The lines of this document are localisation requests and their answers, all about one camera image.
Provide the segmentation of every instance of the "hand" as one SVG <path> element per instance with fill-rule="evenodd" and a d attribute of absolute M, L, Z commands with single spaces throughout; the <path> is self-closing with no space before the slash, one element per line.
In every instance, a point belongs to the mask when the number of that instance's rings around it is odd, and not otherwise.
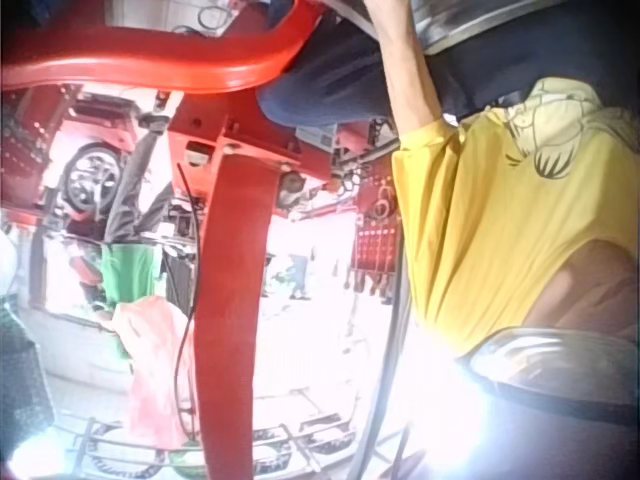
<path fill-rule="evenodd" d="M 378 36 L 397 38 L 413 29 L 410 0 L 364 0 Z"/>

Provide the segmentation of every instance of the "cable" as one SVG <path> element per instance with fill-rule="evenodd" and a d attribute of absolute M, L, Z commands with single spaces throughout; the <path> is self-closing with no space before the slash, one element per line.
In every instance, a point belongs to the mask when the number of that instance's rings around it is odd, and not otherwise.
<path fill-rule="evenodd" d="M 218 25 L 207 25 L 207 23 L 205 22 L 205 14 L 208 14 L 210 12 L 222 12 L 224 14 L 224 16 L 222 17 L 222 21 L 218 22 Z M 202 7 L 200 9 L 200 11 L 198 12 L 198 25 L 200 25 L 200 28 L 202 28 L 203 30 L 207 30 L 207 31 L 217 31 L 220 30 L 223 27 L 226 27 L 229 22 L 231 22 L 231 20 L 233 19 L 233 13 L 231 12 L 231 10 L 229 10 L 228 8 L 225 7 L 221 7 L 219 5 L 211 5 L 208 7 Z"/>
<path fill-rule="evenodd" d="M 211 12 L 221 12 L 223 14 L 222 20 L 219 21 L 217 25 L 212 26 L 206 22 L 205 15 Z M 201 37 L 208 37 L 208 33 L 213 32 L 214 34 L 217 34 L 219 30 L 227 27 L 231 23 L 231 20 L 233 20 L 232 10 L 220 5 L 210 5 L 207 7 L 201 7 L 200 10 L 198 10 L 198 26 L 204 31 L 200 31 L 189 25 L 178 25 L 171 31 L 183 35 L 199 35 Z"/>
<path fill-rule="evenodd" d="M 193 292 L 191 296 L 191 308 L 189 309 L 189 316 L 187 317 L 187 325 L 184 327 L 184 333 L 182 334 L 182 340 L 180 341 L 180 347 L 178 348 L 178 356 L 176 358 L 176 366 L 173 372 L 173 393 L 175 396 L 176 408 L 178 410 L 178 420 L 180 421 L 180 427 L 182 431 L 187 436 L 187 438 L 193 442 L 196 440 L 195 435 L 195 422 L 193 421 L 193 408 L 191 405 L 191 432 L 187 431 L 187 427 L 182 420 L 182 414 L 180 409 L 180 395 L 178 394 L 178 375 L 180 373 L 180 362 L 182 360 L 182 355 L 184 353 L 184 346 L 187 343 L 187 336 L 189 335 L 189 328 L 191 327 L 191 322 L 193 322 L 193 316 L 196 310 L 196 301 L 198 299 L 198 293 L 200 291 L 200 225 L 198 224 L 198 215 L 196 213 L 196 203 L 193 199 L 193 195 L 191 194 L 191 189 L 189 188 L 189 182 L 187 182 L 187 177 L 184 174 L 184 170 L 182 169 L 182 165 L 178 163 L 178 172 L 180 173 L 180 177 L 182 178 L 182 183 L 184 184 L 184 188 L 187 191 L 187 196 L 189 197 L 189 204 L 191 205 L 191 214 L 193 215 L 194 228 L 196 233 L 196 272 L 195 272 L 195 283 L 193 287 Z"/>

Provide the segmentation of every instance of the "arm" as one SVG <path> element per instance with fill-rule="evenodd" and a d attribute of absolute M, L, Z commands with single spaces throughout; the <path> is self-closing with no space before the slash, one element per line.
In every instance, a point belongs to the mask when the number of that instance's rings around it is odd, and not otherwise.
<path fill-rule="evenodd" d="M 378 33 L 391 110 L 400 136 L 442 116 L 409 0 L 365 0 Z"/>

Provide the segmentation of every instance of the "red metal bar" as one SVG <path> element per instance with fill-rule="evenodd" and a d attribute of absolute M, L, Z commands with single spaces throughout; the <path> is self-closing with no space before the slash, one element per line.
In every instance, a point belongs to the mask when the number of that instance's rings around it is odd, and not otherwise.
<path fill-rule="evenodd" d="M 98 26 L 22 32 L 3 48 L 2 89 L 101 82 L 202 94 L 254 87 L 286 68 L 321 11 L 294 0 L 275 29 L 222 38 Z"/>
<path fill-rule="evenodd" d="M 194 350 L 209 478 L 253 478 L 253 372 L 267 231 L 279 173 L 244 156 L 215 169 Z"/>

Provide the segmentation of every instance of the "red metal frame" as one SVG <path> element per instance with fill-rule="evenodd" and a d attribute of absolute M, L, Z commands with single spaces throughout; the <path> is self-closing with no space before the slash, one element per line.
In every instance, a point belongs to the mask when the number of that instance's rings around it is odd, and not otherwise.
<path fill-rule="evenodd" d="M 79 14 L 91 11 L 77 8 Z M 251 88 L 274 79 L 287 67 L 311 35 L 321 11 L 319 5 L 294 0 L 293 9 L 275 29 L 234 38 L 97 26 L 93 17 L 90 28 L 23 32 L 3 49 L 2 88 L 62 82 L 197 94 Z M 69 22 L 79 23 L 77 19 Z"/>
<path fill-rule="evenodd" d="M 80 0 L 71 10 L 76 16 L 13 38 L 14 49 L 3 57 L 2 88 L 94 81 L 187 93 L 169 139 L 174 166 L 181 162 L 190 187 L 207 199 L 194 336 L 200 429 L 209 477 L 248 480 L 258 308 L 280 174 L 295 168 L 323 181 L 330 162 L 326 153 L 298 142 L 291 129 L 271 124 L 255 92 L 246 89 L 283 71 L 322 8 L 295 0 L 275 30 L 257 33 L 265 22 L 251 5 L 228 36 L 203 39 L 99 26 L 89 2 L 101 4 Z M 89 27 L 78 26 L 83 15 L 90 17 Z M 189 141 L 213 149 L 204 165 L 184 163 Z M 18 174 L 5 181 L 19 181 Z M 184 189 L 181 182 L 176 186 Z"/>

